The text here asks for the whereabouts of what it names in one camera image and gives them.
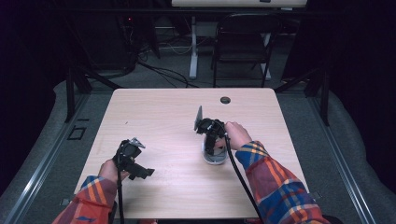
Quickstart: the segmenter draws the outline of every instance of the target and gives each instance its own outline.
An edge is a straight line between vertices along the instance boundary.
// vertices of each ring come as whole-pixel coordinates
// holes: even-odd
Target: plaid shirt
[[[261,142],[242,146],[235,157],[246,170],[265,223],[329,223],[303,183],[271,158]]]
[[[117,185],[100,176],[90,175],[73,201],[53,223],[108,223]]]

